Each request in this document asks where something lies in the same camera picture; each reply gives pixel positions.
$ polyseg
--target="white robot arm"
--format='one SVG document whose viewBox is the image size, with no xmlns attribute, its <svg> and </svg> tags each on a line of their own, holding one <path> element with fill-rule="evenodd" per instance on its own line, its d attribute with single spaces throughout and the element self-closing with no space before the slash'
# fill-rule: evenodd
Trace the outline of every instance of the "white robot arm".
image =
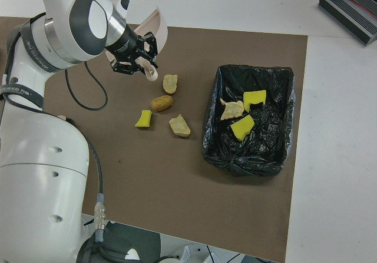
<svg viewBox="0 0 377 263">
<path fill-rule="evenodd" d="M 115 71 L 144 72 L 141 61 L 157 67 L 154 35 L 139 36 L 126 24 L 129 1 L 43 0 L 46 13 L 17 28 L 9 42 L 0 87 L 6 100 L 0 123 L 0 262 L 73 263 L 90 236 L 81 220 L 88 144 L 71 124 L 43 112 L 44 86 L 53 74 L 104 49 L 114 56 Z M 103 230 L 97 206 L 96 225 Z"/>
</svg>

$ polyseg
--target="gray strap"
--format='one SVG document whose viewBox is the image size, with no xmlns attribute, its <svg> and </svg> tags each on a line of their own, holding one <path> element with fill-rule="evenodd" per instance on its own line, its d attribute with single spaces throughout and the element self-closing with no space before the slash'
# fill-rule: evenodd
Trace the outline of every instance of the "gray strap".
<svg viewBox="0 0 377 263">
<path fill-rule="evenodd" d="M 30 21 L 27 21 L 23 24 L 21 27 L 21 37 L 22 41 L 24 42 L 25 49 L 27 53 L 29 54 L 30 58 L 43 70 L 49 72 L 49 73 L 56 73 L 60 71 L 60 69 L 52 66 L 47 60 L 42 56 L 42 54 L 39 52 L 34 38 L 33 34 L 31 32 L 31 24 Z"/>
<path fill-rule="evenodd" d="M 26 98 L 28 101 L 31 101 L 39 108 L 43 108 L 43 96 L 33 91 L 31 88 L 28 88 L 25 85 L 20 84 L 8 84 L 0 86 L 0 96 L 2 99 L 3 94 L 17 94 Z"/>
</svg>

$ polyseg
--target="white table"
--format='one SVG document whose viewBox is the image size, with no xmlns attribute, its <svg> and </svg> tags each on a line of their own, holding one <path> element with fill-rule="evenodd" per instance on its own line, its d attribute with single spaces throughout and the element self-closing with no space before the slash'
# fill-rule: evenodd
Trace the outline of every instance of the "white table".
<svg viewBox="0 0 377 263">
<path fill-rule="evenodd" d="M 309 35 L 286 262 L 376 262 L 377 43 L 363 47 L 318 0 L 131 0 L 128 22 L 156 4 L 169 26 Z M 0 0 L 0 16 L 41 11 Z"/>
</svg>

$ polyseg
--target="yellow block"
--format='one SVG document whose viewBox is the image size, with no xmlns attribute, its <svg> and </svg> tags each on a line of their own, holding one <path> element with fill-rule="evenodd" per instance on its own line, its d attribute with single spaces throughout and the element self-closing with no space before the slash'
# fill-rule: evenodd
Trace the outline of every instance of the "yellow block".
<svg viewBox="0 0 377 263">
<path fill-rule="evenodd" d="M 248 115 L 242 118 L 241 120 L 235 122 L 234 124 L 231 124 L 230 127 L 232 128 L 232 131 L 236 138 L 239 141 L 243 141 L 246 137 L 246 135 L 250 134 L 250 131 L 254 127 L 254 120 L 253 118 Z"/>
<path fill-rule="evenodd" d="M 135 124 L 138 128 L 149 128 L 151 122 L 152 111 L 141 110 L 139 121 Z"/>
<path fill-rule="evenodd" d="M 243 106 L 250 112 L 250 104 L 266 103 L 266 91 L 247 91 L 243 93 Z"/>
</svg>

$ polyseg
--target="brown table surface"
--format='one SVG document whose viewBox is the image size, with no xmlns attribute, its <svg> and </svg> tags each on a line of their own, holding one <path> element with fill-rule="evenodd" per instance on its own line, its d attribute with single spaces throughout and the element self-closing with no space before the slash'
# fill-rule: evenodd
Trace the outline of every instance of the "brown table surface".
<svg viewBox="0 0 377 263">
<path fill-rule="evenodd" d="M 5 38 L 21 18 L 0 18 L 0 64 Z M 108 106 L 91 112 L 70 97 L 60 72 L 50 78 L 45 110 L 72 118 L 102 163 L 107 218 L 136 227 L 284 262 L 295 168 L 306 36 L 169 28 L 158 56 L 160 77 L 113 73 L 102 54 L 88 64 L 108 92 Z M 217 67 L 224 64 L 289 66 L 295 73 L 294 143 L 276 177 L 234 178 L 201 156 L 201 126 Z M 104 97 L 83 65 L 70 71 L 78 99 L 99 106 Z M 178 74 L 170 109 L 152 116 L 151 128 L 134 124 L 150 101 L 164 95 L 162 78 Z M 173 135 L 168 120 L 182 114 L 191 135 Z M 83 213 L 93 214 L 97 173 L 93 159 Z"/>
</svg>

